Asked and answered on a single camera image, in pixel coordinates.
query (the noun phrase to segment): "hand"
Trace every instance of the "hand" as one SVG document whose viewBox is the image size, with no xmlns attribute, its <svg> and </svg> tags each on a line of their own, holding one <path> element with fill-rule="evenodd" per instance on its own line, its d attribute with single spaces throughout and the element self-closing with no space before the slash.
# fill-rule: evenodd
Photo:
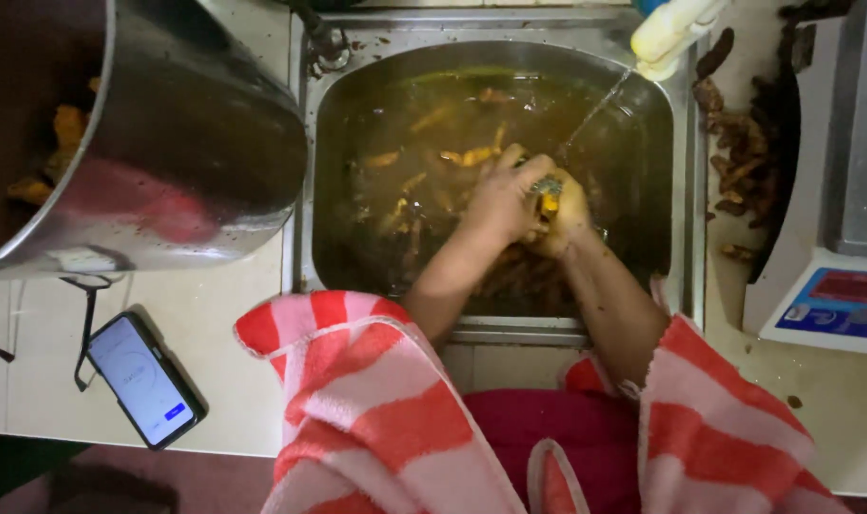
<svg viewBox="0 0 867 514">
<path fill-rule="evenodd" d="M 557 259 L 570 246 L 571 240 L 580 235 L 594 234 L 589 215 L 589 204 L 582 186 L 566 170 L 555 168 L 553 171 L 563 184 L 557 215 L 549 224 L 548 233 L 529 245 L 544 257 Z"/>
<path fill-rule="evenodd" d="M 537 225 L 538 197 L 529 192 L 532 184 L 554 172 L 555 166 L 552 158 L 537 156 L 514 168 L 525 153 L 522 146 L 510 145 L 496 164 L 485 164 L 458 232 L 472 234 L 499 252 Z"/>
</svg>

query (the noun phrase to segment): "black phone case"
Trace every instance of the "black phone case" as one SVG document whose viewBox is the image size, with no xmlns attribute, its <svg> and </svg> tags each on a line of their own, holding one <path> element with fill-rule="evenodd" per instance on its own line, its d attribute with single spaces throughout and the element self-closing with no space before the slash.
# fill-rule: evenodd
<svg viewBox="0 0 867 514">
<path fill-rule="evenodd" d="M 178 427 L 175 431 L 173 431 L 170 435 L 164 438 L 160 443 L 153 445 L 145 438 L 145 435 L 142 433 L 142 430 L 136 424 L 136 420 L 132 418 L 132 415 L 126 409 L 126 405 L 120 401 L 119 396 L 117 396 L 117 404 L 119 404 L 120 409 L 123 410 L 123 413 L 126 414 L 126 417 L 129 418 L 129 422 L 132 424 L 132 427 L 136 429 L 138 436 L 142 438 L 142 441 L 145 442 L 145 446 L 150 450 L 163 450 L 171 443 L 176 441 L 181 435 L 186 434 L 190 428 L 199 424 L 202 418 L 207 414 L 205 411 L 205 407 L 196 397 L 195 393 L 192 391 L 192 388 L 188 386 L 185 380 L 183 380 L 182 376 L 177 371 L 176 366 L 173 365 L 173 362 L 170 361 L 169 358 L 164 354 L 164 351 L 158 346 L 158 343 L 155 341 L 154 336 L 151 334 L 151 331 L 148 330 L 148 327 L 145 325 L 145 322 L 142 321 L 142 318 L 137 314 L 131 312 L 123 312 L 118 314 L 116 317 L 107 322 L 106 325 L 101 326 L 100 329 L 97 330 L 94 334 L 91 335 L 91 344 L 94 344 L 94 340 L 102 334 L 105 330 L 107 330 L 110 325 L 120 320 L 120 318 L 126 318 L 132 324 L 132 327 L 136 330 L 138 335 L 142 338 L 142 341 L 145 342 L 145 346 L 147 346 L 151 350 L 151 354 L 154 355 L 155 360 L 158 362 L 158 365 L 161 369 L 164 370 L 164 373 L 170 379 L 170 383 L 176 386 L 177 391 L 179 391 L 179 395 L 183 398 L 189 409 L 192 411 L 192 419 L 186 422 L 185 424 Z M 100 375 L 110 387 L 111 391 L 114 391 L 114 395 L 116 395 L 116 391 L 113 389 L 113 385 L 110 384 L 110 380 L 107 380 L 107 376 L 101 372 L 100 368 L 97 367 L 97 363 L 94 361 L 94 358 L 91 357 L 91 352 L 89 351 L 87 354 L 87 359 L 91 361 L 91 365 L 94 366 L 94 369 L 97 371 L 97 374 Z"/>
</svg>

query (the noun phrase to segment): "sink basin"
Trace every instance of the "sink basin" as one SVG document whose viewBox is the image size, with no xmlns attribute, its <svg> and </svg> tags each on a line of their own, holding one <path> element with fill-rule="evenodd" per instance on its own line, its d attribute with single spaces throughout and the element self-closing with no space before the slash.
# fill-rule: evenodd
<svg viewBox="0 0 867 514">
<path fill-rule="evenodd" d="M 318 76 L 310 71 L 303 27 L 292 21 L 290 85 L 303 109 L 309 170 L 285 227 L 285 292 L 372 289 L 362 281 L 365 270 L 338 254 L 342 226 L 328 215 L 351 194 L 342 173 L 348 159 L 342 118 L 349 99 L 383 82 L 486 67 L 587 79 L 610 89 L 634 64 L 629 38 L 641 21 L 625 7 L 389 10 L 327 19 L 355 42 L 354 51 L 345 69 Z M 644 284 L 650 272 L 666 275 L 662 290 L 669 309 L 702 324 L 706 150 L 690 97 L 696 57 L 691 50 L 684 67 L 664 82 L 634 74 L 612 101 L 648 121 L 639 126 L 630 160 L 619 163 L 632 177 L 625 194 L 644 198 L 629 220 L 640 237 L 630 238 L 622 260 Z M 573 317 L 521 316 L 527 313 L 499 303 L 469 311 L 453 340 L 555 346 L 586 341 Z"/>
</svg>

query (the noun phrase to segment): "smartphone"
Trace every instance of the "smartphone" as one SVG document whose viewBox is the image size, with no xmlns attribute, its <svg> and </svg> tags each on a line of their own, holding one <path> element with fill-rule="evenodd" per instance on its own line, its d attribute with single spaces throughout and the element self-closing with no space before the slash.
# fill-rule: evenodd
<svg viewBox="0 0 867 514">
<path fill-rule="evenodd" d="M 167 447 L 205 417 L 138 315 L 123 312 L 110 320 L 91 336 L 87 356 L 148 448 Z"/>
</svg>

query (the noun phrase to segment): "digital scale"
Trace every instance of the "digital scale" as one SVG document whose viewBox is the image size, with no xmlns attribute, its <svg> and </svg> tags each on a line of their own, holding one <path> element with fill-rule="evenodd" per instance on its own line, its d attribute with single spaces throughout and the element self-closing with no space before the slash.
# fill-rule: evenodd
<svg viewBox="0 0 867 514">
<path fill-rule="evenodd" d="M 747 286 L 742 328 L 867 353 L 867 0 L 796 35 L 809 45 L 795 70 L 797 171 L 782 228 Z"/>
</svg>

